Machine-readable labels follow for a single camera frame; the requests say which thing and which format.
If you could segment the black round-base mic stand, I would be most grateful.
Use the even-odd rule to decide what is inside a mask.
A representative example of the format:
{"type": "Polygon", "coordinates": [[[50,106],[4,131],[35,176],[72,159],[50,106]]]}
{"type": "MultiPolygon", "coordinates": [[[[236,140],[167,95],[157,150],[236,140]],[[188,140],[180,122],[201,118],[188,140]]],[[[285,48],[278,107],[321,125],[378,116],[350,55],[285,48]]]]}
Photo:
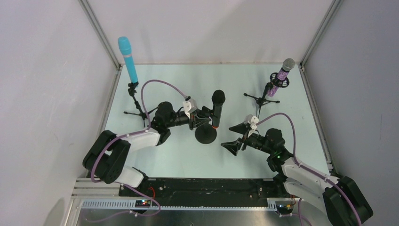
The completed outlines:
{"type": "MultiPolygon", "coordinates": [[[[212,110],[205,106],[203,106],[200,111],[210,111],[212,115],[212,110]]],[[[216,137],[217,131],[212,127],[212,120],[209,123],[206,123],[195,129],[195,138],[201,144],[211,144],[215,141],[216,137]]]]}

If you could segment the black microphone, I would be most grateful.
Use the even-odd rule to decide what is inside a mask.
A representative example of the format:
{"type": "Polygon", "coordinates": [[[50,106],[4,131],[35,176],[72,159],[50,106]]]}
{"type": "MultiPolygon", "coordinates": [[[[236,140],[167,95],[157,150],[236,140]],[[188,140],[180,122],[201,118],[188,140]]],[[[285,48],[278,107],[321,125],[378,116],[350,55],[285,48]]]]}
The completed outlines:
{"type": "Polygon", "coordinates": [[[218,89],[212,95],[212,127],[218,128],[220,125],[223,104],[225,103],[225,93],[218,89]]]}

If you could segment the black shock-mount tripod stand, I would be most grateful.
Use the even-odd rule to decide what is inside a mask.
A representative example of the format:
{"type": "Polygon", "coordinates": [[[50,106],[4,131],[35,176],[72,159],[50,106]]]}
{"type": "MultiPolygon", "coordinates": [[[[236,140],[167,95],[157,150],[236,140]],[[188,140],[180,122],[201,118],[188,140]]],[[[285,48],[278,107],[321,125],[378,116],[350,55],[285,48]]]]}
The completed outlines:
{"type": "Polygon", "coordinates": [[[289,74],[289,72],[285,72],[285,71],[280,71],[278,73],[272,73],[270,75],[270,81],[268,83],[266,83],[261,97],[255,97],[255,96],[249,95],[247,93],[243,94],[245,97],[250,97],[255,100],[255,103],[258,106],[258,108],[257,108],[258,111],[256,113],[256,116],[260,116],[261,109],[263,106],[265,106],[269,103],[276,103],[276,104],[280,103],[279,100],[268,100],[267,97],[273,97],[276,94],[276,92],[278,91],[278,89],[280,89],[280,88],[283,89],[283,88],[286,88],[289,86],[290,81],[289,81],[289,78],[287,77],[288,74],[289,74]]]}

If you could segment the black tripod mic stand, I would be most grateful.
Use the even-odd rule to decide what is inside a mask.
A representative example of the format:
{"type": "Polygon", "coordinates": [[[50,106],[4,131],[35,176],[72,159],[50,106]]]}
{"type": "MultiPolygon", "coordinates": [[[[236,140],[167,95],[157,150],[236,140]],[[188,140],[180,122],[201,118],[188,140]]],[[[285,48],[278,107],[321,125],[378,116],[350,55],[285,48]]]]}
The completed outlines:
{"type": "Polygon", "coordinates": [[[124,114],[130,114],[130,115],[135,115],[135,116],[139,116],[142,120],[143,120],[143,125],[144,127],[146,127],[146,121],[148,121],[150,123],[150,117],[149,115],[156,111],[158,109],[158,107],[155,107],[154,109],[150,110],[148,112],[148,116],[146,115],[146,113],[142,110],[141,105],[139,103],[139,101],[136,99],[135,94],[137,93],[136,88],[138,87],[138,82],[131,82],[128,84],[128,93],[129,95],[133,98],[134,101],[134,105],[136,107],[136,109],[139,111],[139,113],[131,113],[131,112],[127,112],[124,111],[124,114]]]}

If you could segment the purple glitter microphone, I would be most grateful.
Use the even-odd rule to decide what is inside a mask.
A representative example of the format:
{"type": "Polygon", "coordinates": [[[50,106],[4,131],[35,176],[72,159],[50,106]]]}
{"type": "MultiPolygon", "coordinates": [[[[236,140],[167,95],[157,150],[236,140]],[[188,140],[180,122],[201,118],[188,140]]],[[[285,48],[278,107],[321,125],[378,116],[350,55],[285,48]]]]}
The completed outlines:
{"type": "Polygon", "coordinates": [[[291,58],[287,58],[283,61],[281,69],[277,73],[272,73],[270,75],[270,81],[267,85],[269,88],[267,91],[267,96],[273,97],[278,89],[289,86],[290,82],[288,74],[294,68],[294,66],[295,61],[291,58]]]}

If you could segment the blue toy microphone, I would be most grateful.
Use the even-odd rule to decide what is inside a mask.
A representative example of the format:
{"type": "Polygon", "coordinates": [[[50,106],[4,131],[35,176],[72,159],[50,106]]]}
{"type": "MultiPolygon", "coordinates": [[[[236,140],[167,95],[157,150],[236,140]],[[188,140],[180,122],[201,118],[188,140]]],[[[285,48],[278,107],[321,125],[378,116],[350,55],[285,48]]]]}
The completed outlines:
{"type": "Polygon", "coordinates": [[[135,63],[132,56],[132,48],[128,37],[121,36],[118,38],[119,50],[123,56],[129,78],[131,83],[138,83],[137,72],[135,68],[135,63]]]}

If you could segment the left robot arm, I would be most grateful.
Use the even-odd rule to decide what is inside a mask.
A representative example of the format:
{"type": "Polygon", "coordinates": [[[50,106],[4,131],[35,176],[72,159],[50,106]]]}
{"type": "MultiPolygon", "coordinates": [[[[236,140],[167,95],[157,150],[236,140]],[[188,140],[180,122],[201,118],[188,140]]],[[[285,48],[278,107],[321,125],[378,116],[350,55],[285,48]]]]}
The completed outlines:
{"type": "Polygon", "coordinates": [[[83,167],[93,172],[106,184],[120,183],[137,188],[145,178],[141,171],[126,165],[129,152],[159,146],[171,135],[170,128],[188,125],[191,130],[201,126],[212,128],[214,111],[203,106],[198,109],[193,100],[183,103],[183,110],[176,112],[170,102],[158,105],[148,129],[126,135],[116,135],[105,130],[94,142],[83,159],[83,167]]]}

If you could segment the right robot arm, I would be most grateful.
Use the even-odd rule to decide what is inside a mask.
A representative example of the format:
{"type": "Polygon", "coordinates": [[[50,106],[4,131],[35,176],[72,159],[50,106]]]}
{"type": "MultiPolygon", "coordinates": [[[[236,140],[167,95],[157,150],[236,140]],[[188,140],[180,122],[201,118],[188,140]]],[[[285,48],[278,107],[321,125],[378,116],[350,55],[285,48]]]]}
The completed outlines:
{"type": "Polygon", "coordinates": [[[294,158],[285,148],[279,129],[269,129],[264,136],[254,133],[248,123],[229,128],[242,134],[232,142],[221,143],[233,155],[247,146],[269,154],[267,163],[289,194],[302,198],[327,215],[334,226],[359,226],[374,212],[356,182],[350,177],[324,174],[294,158]]]}

